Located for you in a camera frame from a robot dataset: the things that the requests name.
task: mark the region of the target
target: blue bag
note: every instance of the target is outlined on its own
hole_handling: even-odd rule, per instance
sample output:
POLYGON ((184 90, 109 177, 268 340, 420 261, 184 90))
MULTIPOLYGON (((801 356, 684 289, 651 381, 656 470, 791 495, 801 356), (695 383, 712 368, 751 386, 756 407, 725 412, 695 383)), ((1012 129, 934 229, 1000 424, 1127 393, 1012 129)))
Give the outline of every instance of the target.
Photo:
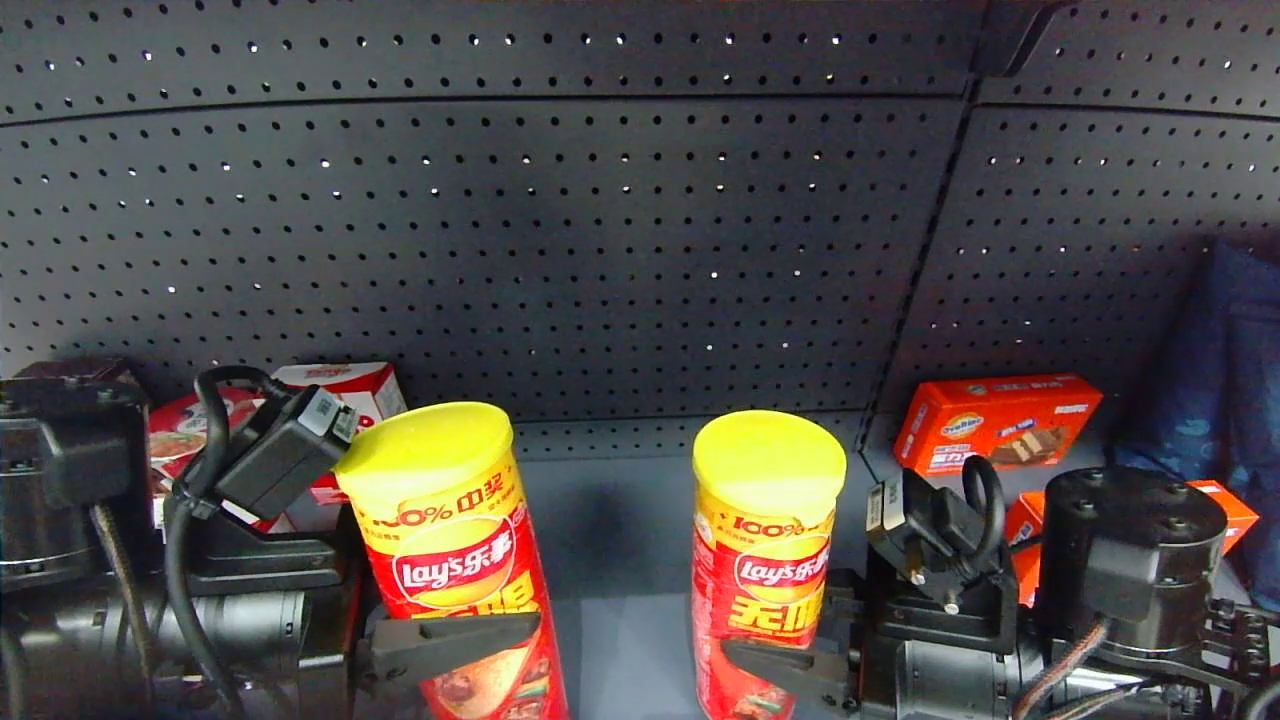
POLYGON ((1149 397, 1112 447, 1119 464, 1187 480, 1224 477, 1228 322, 1234 302, 1280 305, 1280 268, 1217 242, 1170 332, 1149 397))
POLYGON ((1254 602, 1280 610, 1280 306, 1230 311, 1231 489, 1258 514, 1242 547, 1254 602))

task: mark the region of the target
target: robotic arm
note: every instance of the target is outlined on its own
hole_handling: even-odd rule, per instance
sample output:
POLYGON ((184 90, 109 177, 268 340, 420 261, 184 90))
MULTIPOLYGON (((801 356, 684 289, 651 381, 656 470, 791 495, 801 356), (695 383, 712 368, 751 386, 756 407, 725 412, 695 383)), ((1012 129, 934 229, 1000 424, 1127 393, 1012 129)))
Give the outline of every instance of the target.
POLYGON ((1055 478, 1029 610, 1010 548, 983 553, 1004 524, 986 460, 965 464, 965 491, 910 470, 872 491, 867 578, 828 580, 826 611, 849 624, 841 653, 727 639, 726 655, 841 717, 1258 720, 1280 694, 1277 616, 1211 598, 1226 518, 1199 491, 1119 466, 1055 478))
POLYGON ((166 505, 168 543, 152 530, 137 388, 0 383, 5 717, 150 716, 191 694, 192 671, 232 716, 349 715, 357 687, 411 693, 534 633, 536 612, 379 620, 365 639, 349 509, 332 533, 287 536, 223 510, 278 515, 351 439, 332 396, 271 383, 251 368, 197 379, 209 443, 166 505), (229 379, 268 396, 234 434, 216 389, 229 379))

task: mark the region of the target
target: pegboard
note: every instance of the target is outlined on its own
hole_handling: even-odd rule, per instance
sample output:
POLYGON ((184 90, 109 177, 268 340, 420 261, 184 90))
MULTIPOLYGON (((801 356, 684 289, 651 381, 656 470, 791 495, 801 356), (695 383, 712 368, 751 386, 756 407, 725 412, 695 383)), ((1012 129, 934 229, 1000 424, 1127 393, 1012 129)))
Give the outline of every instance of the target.
POLYGON ((1085 1, 1059 10, 1027 65, 980 101, 1280 117, 1274 0, 1085 1))
POLYGON ((0 122, 477 96, 959 95, 977 3, 5 3, 0 122))
POLYGON ((1277 227, 1277 122, 979 108, 879 409, 948 377, 1076 370, 1123 392, 1210 238, 1277 227))
MULTIPOLYGON (((864 413, 799 413, 827 429, 841 447, 854 450, 864 413)), ((591 460, 662 457, 692 452, 694 436, 716 416, 630 418, 626 420, 525 423, 516 429, 516 448, 526 460, 591 460)))
POLYGON ((5 368, 384 357, 521 420, 861 409, 961 102, 210 109, 0 128, 5 368))

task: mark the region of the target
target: black motor housing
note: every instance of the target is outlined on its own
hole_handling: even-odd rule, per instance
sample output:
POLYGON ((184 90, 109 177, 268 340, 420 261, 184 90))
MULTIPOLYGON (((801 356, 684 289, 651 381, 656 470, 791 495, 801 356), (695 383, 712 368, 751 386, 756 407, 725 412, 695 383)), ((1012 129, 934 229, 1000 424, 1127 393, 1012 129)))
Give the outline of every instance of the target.
POLYGON ((1037 621, 1078 638, 1111 618, 1119 652, 1199 652, 1226 512, 1164 475, 1111 466, 1064 473, 1046 489, 1037 621))
POLYGON ((111 511, 124 552, 155 555, 147 410, 124 383, 0 382, 0 592, 108 570, 88 507, 111 511))

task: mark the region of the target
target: lay's potato chip can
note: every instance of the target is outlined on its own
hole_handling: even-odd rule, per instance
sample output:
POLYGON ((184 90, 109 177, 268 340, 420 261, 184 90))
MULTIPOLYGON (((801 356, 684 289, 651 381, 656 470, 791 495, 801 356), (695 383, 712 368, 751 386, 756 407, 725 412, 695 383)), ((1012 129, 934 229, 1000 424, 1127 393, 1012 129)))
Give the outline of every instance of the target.
POLYGON ((439 720, 570 716, 512 439, 493 405, 433 405, 356 436, 334 468, 392 618, 543 614, 527 642, 422 683, 439 720))
POLYGON ((781 688, 732 665, 723 638, 809 647, 818 629, 846 456, 820 427, 748 410, 694 441, 694 665, 710 720, 787 720, 781 688))

